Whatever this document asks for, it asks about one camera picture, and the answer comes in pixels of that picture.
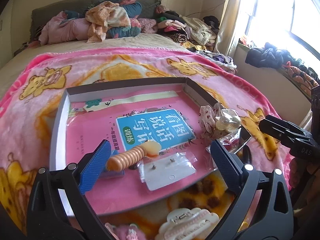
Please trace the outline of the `blue small gift box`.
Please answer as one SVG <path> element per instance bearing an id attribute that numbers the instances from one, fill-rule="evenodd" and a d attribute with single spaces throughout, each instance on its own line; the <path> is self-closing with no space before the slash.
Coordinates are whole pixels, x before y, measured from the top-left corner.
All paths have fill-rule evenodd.
<path id="1" fill-rule="evenodd" d="M 125 176 L 125 171 L 108 171 L 107 168 L 104 168 L 103 171 L 101 172 L 99 179 L 111 179 L 111 178 L 120 178 Z"/>

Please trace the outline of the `brown leather hair clip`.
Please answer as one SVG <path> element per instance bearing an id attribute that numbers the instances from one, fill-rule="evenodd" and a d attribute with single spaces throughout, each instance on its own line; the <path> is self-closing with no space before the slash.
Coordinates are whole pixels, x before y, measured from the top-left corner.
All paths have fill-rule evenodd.
<path id="1" fill-rule="evenodd" d="M 244 145 L 242 148 L 242 162 L 244 164 L 252 164 L 251 150 L 247 145 Z"/>

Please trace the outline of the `red ball earrings card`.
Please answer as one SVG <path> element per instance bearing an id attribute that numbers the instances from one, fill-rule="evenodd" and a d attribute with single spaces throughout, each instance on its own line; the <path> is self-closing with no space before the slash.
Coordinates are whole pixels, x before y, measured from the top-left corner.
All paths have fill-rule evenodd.
<path id="1" fill-rule="evenodd" d="M 212 142 L 218 140 L 225 149 L 237 154 L 250 141 L 250 133 L 242 126 L 232 132 L 225 132 L 215 129 L 212 134 L 205 133 L 205 142 Z"/>

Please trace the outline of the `dotted lace bow scrunchie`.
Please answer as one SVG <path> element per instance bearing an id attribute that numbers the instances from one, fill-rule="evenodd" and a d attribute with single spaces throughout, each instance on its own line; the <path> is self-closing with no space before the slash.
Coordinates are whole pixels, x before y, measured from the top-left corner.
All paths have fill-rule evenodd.
<path id="1" fill-rule="evenodd" d="M 199 113 L 199 125 L 202 129 L 203 135 L 207 135 L 213 139 L 219 139 L 226 135 L 226 131 L 221 131 L 216 127 L 215 117 L 224 109 L 221 103 L 216 103 L 213 107 L 210 105 L 201 106 Z"/>

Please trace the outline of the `orange spiral hair clip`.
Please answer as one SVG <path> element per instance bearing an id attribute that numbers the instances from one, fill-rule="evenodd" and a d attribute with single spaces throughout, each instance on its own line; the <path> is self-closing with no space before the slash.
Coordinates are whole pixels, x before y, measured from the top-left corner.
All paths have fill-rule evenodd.
<path id="1" fill-rule="evenodd" d="M 121 172 L 132 165 L 135 165 L 145 157 L 157 157 L 162 147 L 156 141 L 146 141 L 130 150 L 111 156 L 107 163 L 108 171 Z"/>

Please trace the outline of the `stud earrings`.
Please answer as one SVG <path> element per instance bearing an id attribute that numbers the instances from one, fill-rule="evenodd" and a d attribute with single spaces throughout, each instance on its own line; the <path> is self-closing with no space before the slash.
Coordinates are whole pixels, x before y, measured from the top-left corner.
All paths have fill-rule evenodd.
<path id="1" fill-rule="evenodd" d="M 196 168 L 186 152 L 146 158 L 138 165 L 141 182 L 149 191 L 156 191 L 196 173 Z"/>

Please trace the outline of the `cream claw hair clip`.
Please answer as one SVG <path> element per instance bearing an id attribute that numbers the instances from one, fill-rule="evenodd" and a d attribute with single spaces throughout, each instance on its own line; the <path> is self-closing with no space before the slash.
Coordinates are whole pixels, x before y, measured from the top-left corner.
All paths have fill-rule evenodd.
<path id="1" fill-rule="evenodd" d="M 206 239 L 219 220 L 216 213 L 207 209 L 176 209 L 167 215 L 155 239 Z"/>

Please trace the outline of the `pink pompom hair clip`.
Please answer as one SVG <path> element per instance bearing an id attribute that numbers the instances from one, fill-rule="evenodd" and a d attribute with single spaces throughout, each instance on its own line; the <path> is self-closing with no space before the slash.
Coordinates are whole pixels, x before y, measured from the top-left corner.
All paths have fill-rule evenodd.
<path id="1" fill-rule="evenodd" d="M 145 233 L 136 224 L 121 224 L 119 226 L 105 223 L 107 230 L 119 240 L 147 240 Z"/>

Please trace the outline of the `orange patterned cloth on windowsill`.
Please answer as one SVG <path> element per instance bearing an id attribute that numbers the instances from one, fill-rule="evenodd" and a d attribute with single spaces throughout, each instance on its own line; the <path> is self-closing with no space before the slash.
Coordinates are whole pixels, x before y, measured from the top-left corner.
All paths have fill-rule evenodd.
<path id="1" fill-rule="evenodd" d="M 311 99 L 311 91 L 313 88 L 319 86 L 316 81 L 306 72 L 300 70 L 298 67 L 292 66 L 290 62 L 282 65 L 281 70 L 284 71 L 285 76 L 308 98 Z"/>

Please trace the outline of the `pink and blue book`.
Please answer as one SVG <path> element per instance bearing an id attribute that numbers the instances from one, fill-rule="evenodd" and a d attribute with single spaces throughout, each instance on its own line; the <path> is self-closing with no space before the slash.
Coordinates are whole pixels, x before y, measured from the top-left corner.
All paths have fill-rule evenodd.
<path id="1" fill-rule="evenodd" d="M 206 176 L 213 162 L 201 139 L 200 106 L 185 91 L 146 92 L 118 99 L 74 103 L 75 114 L 67 121 L 66 162 L 76 163 L 108 140 L 113 155 L 146 141 L 160 143 L 161 155 L 186 152 L 196 173 L 156 191 L 141 182 L 138 165 L 125 176 L 98 179 L 86 197 L 98 215 L 109 215 L 156 202 L 175 194 Z"/>

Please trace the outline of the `dark shallow cardboard box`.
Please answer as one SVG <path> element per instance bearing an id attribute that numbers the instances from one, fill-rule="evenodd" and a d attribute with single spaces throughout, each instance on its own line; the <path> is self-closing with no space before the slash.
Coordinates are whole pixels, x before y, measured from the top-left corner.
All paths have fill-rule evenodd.
<path id="1" fill-rule="evenodd" d="M 215 104 L 214 97 L 185 77 L 67 88 L 54 122 L 49 168 L 79 162 L 103 140 L 118 153 L 154 140 L 162 147 L 157 158 L 144 159 L 135 170 L 103 174 L 86 198 L 98 215 L 159 201 L 214 171 L 199 113 L 202 106 Z"/>

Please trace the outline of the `dark jacket on windowsill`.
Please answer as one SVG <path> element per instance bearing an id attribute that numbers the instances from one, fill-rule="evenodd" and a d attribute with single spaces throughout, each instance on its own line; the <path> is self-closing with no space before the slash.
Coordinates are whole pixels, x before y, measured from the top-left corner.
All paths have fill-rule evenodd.
<path id="1" fill-rule="evenodd" d="M 245 59 L 247 64 L 257 68 L 280 69 L 290 63 L 290 66 L 297 67 L 305 73 L 309 70 L 300 59 L 295 59 L 288 50 L 278 49 L 270 43 L 265 43 L 264 48 L 254 47 L 247 52 Z"/>

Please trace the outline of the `window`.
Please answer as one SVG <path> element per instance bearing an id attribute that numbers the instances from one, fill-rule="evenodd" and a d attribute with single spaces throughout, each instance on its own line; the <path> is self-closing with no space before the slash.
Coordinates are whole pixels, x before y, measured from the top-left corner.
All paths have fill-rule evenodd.
<path id="1" fill-rule="evenodd" d="M 319 68 L 319 10 L 312 0 L 241 0 L 245 43 L 270 43 Z"/>

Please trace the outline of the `cream curtain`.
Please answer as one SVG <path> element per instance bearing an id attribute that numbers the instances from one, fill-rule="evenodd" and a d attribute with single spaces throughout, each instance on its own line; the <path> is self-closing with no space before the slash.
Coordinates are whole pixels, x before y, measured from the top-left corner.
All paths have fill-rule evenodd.
<path id="1" fill-rule="evenodd" d="M 238 14 L 241 0 L 227 0 L 226 9 L 216 38 L 215 51 L 233 57 L 239 39 Z"/>

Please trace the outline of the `dark green headboard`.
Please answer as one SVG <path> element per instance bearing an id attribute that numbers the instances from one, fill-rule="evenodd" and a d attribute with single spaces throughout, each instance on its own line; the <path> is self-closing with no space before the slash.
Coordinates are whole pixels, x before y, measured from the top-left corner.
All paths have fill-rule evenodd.
<path id="1" fill-rule="evenodd" d="M 80 14 L 85 14 L 85 11 L 90 5 L 98 5 L 103 1 L 116 2 L 117 0 L 63 0 L 55 2 L 44 7 L 34 9 L 31 13 L 30 26 L 30 42 L 36 40 L 37 29 L 44 26 L 52 17 L 60 11 L 71 10 Z M 142 6 L 142 12 L 139 18 L 154 18 L 155 9 L 161 4 L 162 0 L 136 0 Z"/>

